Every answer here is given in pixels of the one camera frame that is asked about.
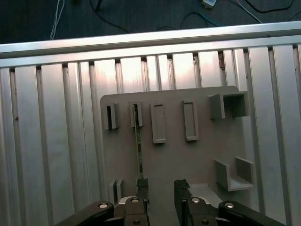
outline rectangular slot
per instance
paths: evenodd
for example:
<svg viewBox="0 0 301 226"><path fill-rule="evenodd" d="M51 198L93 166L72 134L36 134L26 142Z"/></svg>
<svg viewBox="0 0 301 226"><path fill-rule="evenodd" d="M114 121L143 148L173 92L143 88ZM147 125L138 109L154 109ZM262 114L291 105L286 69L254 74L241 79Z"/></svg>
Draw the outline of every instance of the rectangular slot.
<svg viewBox="0 0 301 226"><path fill-rule="evenodd" d="M224 108L231 111L233 118L249 116L246 92L223 95L223 101Z"/></svg>
<svg viewBox="0 0 301 226"><path fill-rule="evenodd" d="M112 115L111 115L110 106L107 106L107 115L108 115L108 129L112 129Z"/></svg>
<svg viewBox="0 0 301 226"><path fill-rule="evenodd" d="M186 140L198 140L198 113L193 101L183 100Z"/></svg>
<svg viewBox="0 0 301 226"><path fill-rule="evenodd" d="M131 116L131 127L135 127L135 119L134 119L134 105L137 105L138 107L138 121L139 127L143 126L143 122L142 122L142 111L141 111L141 101L131 101L129 103L129 107L130 107L130 116Z"/></svg>
<svg viewBox="0 0 301 226"><path fill-rule="evenodd" d="M104 128L105 129L117 129L119 128L118 121L118 104L107 104L105 111Z"/></svg>
<svg viewBox="0 0 301 226"><path fill-rule="evenodd" d="M150 105L151 125L154 144L165 143L165 120L163 103L152 103Z"/></svg>

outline metal surface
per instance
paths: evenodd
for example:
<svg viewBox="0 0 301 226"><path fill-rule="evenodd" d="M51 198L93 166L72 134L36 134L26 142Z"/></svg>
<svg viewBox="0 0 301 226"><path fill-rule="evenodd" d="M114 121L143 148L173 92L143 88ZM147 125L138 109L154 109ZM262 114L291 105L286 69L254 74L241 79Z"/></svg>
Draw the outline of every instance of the metal surface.
<svg viewBox="0 0 301 226"><path fill-rule="evenodd" d="M42 149L36 67L16 68L16 89L26 223L47 225L51 207L50 194L46 194L48 164Z"/></svg>
<svg viewBox="0 0 301 226"><path fill-rule="evenodd" d="M67 215L60 197L69 212L108 197L103 95L222 85L250 94L251 207L300 225L300 32L289 22L0 45L3 225L51 225Z"/></svg>
<svg viewBox="0 0 301 226"><path fill-rule="evenodd" d="M230 40L274 37L300 34L301 22L227 26L210 29L194 29L172 32L151 32L127 35L113 35L84 39L39 41L0 46L0 56L28 55L30 53L50 54L89 49L123 48L142 45L162 45L165 43L186 43L208 40Z"/></svg>
<svg viewBox="0 0 301 226"><path fill-rule="evenodd" d="M52 214L54 222L59 222L74 213L62 65L42 66L40 94Z"/></svg>
<svg viewBox="0 0 301 226"><path fill-rule="evenodd" d="M234 207L234 205L232 203L230 203L230 202L227 202L225 204L225 206L228 207L228 208L233 208Z"/></svg>
<svg viewBox="0 0 301 226"><path fill-rule="evenodd" d="M301 222L301 120L298 100L297 80L294 70L292 46L274 47L274 101L280 148L280 161L286 199L286 213L291 214L292 224Z"/></svg>
<svg viewBox="0 0 301 226"><path fill-rule="evenodd" d="M268 217L285 222L283 176L280 168L275 106L267 47L249 49L254 106L255 147L258 151L264 208Z"/></svg>

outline white cable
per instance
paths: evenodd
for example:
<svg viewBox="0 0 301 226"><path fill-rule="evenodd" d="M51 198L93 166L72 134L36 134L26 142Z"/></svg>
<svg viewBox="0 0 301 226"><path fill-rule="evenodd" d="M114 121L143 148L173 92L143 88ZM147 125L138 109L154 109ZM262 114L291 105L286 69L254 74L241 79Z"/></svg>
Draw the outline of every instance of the white cable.
<svg viewBox="0 0 301 226"><path fill-rule="evenodd" d="M65 0L63 0L63 5L62 5L62 8L61 8L60 14L59 14L59 16L57 18L58 8L59 8L60 1L61 0L57 1L56 12L55 12L55 19L54 19L53 26L52 26L52 31L51 31L51 34L50 34L50 37L49 37L50 40L53 40L55 38L56 27L57 27L58 23L60 22L61 15L62 15L63 9L65 7Z"/></svg>
<svg viewBox="0 0 301 226"><path fill-rule="evenodd" d="M256 16L254 16L249 10L247 10L238 0L235 1L241 6L241 8L243 8L245 12L247 12L247 14L249 14L251 17L253 17L255 20L257 20L259 23L262 24L262 21L258 19Z"/></svg>

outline black cable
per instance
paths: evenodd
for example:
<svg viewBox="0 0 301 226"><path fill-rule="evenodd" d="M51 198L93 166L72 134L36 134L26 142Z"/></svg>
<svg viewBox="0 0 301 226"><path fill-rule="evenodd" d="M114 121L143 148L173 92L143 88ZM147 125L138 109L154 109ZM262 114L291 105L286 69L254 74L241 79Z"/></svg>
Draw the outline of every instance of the black cable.
<svg viewBox="0 0 301 226"><path fill-rule="evenodd" d="M176 30L176 29L171 26L161 26L156 29L156 31L170 31L170 30Z"/></svg>
<svg viewBox="0 0 301 226"><path fill-rule="evenodd" d="M113 24L113 23L107 21L107 20L106 20L105 18L103 18L101 15L99 15L99 14L97 13L97 11L94 9L91 0L89 0L89 2L90 2L90 6L91 6L93 12L94 12L94 13L95 13L102 21L104 21L105 23L107 23L107 24L109 24L109 25L111 25L111 26L113 26L113 27L117 27L117 28L123 30L125 33L129 33L129 31L128 31L127 29L125 29L125 28L123 28L123 27L121 27L121 26L119 26L119 25Z"/></svg>
<svg viewBox="0 0 301 226"><path fill-rule="evenodd" d="M290 19L287 19L287 18L285 18L283 21L291 21L292 19L294 19L296 16L298 16L299 14L301 13L301 10L298 12L298 13L296 13L293 17L291 17Z"/></svg>
<svg viewBox="0 0 301 226"><path fill-rule="evenodd" d="M289 8L292 6L292 4L293 4L294 1L295 1L295 0L292 0L291 3L290 3L287 7L284 7L284 8L274 8L274 9L269 9L269 10L260 10L260 9L256 8L252 3L250 3L249 0L245 0L245 2L246 2L252 9L254 9L254 10L255 10L256 12L258 12L258 13L270 13L270 12L277 12L277 11L287 10L287 9L289 9Z"/></svg>
<svg viewBox="0 0 301 226"><path fill-rule="evenodd" d="M208 23L207 23L207 21L202 17L202 15L200 15L200 14L197 13L197 12L191 12L191 13L187 14L186 16L184 16L184 18L183 18L183 20L182 20L182 22L181 22L181 25L180 25L180 29L182 29L183 24L184 24L184 21L185 21L188 17L190 17L191 15L197 15L197 16L199 16L200 18L202 18L202 19L205 21L206 27L208 27Z"/></svg>

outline cable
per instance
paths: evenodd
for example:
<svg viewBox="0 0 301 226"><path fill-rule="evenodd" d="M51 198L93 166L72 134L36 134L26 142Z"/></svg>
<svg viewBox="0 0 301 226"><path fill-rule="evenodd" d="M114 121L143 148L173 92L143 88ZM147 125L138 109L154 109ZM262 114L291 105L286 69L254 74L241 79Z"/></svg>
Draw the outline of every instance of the cable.
<svg viewBox="0 0 301 226"><path fill-rule="evenodd" d="M50 37L49 37L50 40L55 39L56 27L57 27L58 23L60 22L61 15L62 15L63 9L64 9L64 7L65 7L65 0L63 0L63 5L62 5L62 8L61 8L60 14L59 14L59 16L58 16L58 18L57 18L58 7L59 7L59 5L60 5L60 1L61 1L61 0L58 0L58 1L57 1L56 12L55 12L55 20L54 20L54 22L53 22L52 31L51 31Z"/></svg>
<svg viewBox="0 0 301 226"><path fill-rule="evenodd" d="M165 30L170 31L170 30L176 30L176 29L174 27L170 27L170 26L161 26L156 29L156 31L165 31Z"/></svg>
<svg viewBox="0 0 301 226"><path fill-rule="evenodd" d="M107 20L106 20L105 18L103 18L101 15L99 15L99 14L97 13L97 11L94 9L91 0L89 0L89 2L90 2L90 6L91 6L93 12L94 12L94 13L95 13L102 21L104 21L105 23L107 23L107 24L109 24L109 25L111 25L111 26L113 26L113 27L117 27L117 28L123 30L125 33L129 33L129 31L128 31L127 29L125 29L125 28L123 28L123 27L121 27L121 26L119 26L119 25L113 24L113 23L107 21Z"/></svg>
<svg viewBox="0 0 301 226"><path fill-rule="evenodd" d="M255 20L257 20L259 23L262 24L262 21L260 19L258 19L256 16L254 16L249 10L247 10L238 0L235 0L240 6L241 8L247 13L249 14L251 17L253 17Z"/></svg>
<svg viewBox="0 0 301 226"><path fill-rule="evenodd" d="M256 8L252 3L250 3L249 0L245 0L245 2L250 7L252 7L252 9L254 9L258 13L270 13L270 12L277 12L277 11L287 10L287 9L289 9L292 6L292 4L293 4L294 1L295 0L292 0L291 3L287 7L284 7L284 8L274 8L274 9L269 9L269 10L260 10L260 9Z"/></svg>
<svg viewBox="0 0 301 226"><path fill-rule="evenodd" d="M301 13L301 10L298 11L298 13L296 13L296 14L295 14L294 16L292 16L291 18L289 18L289 19L288 19L288 18L285 18L283 21L287 21L287 22L288 22L288 21L291 21L291 20L294 19L296 16L298 16L300 13Z"/></svg>
<svg viewBox="0 0 301 226"><path fill-rule="evenodd" d="M196 5L196 7L197 7L197 9L198 9L199 14L200 14L206 21L208 21L209 23L213 24L214 26L220 27L220 25L218 25L217 23L215 23L215 22L213 22L212 20L210 20L208 17L206 17L206 16L201 12L201 10L200 10L199 7L198 7L198 4L197 4L196 0L194 0L194 4Z"/></svg>
<svg viewBox="0 0 301 226"><path fill-rule="evenodd" d="M300 13L301 13L301 10L300 10L298 13L296 13L292 18L288 19L287 21L291 21L291 20L294 19L296 16L298 16Z"/></svg>
<svg viewBox="0 0 301 226"><path fill-rule="evenodd" d="M181 22L181 25L180 25L180 29L182 29L183 24L184 24L184 21L185 21L188 17L190 17L191 15L197 15L197 16L199 16L200 18L202 18L202 19L205 21L206 27L208 27L207 21L203 18L202 15L200 15L200 14L197 13L197 12L191 12L191 13L187 14L187 15L183 18L183 20L182 20L182 22Z"/></svg>

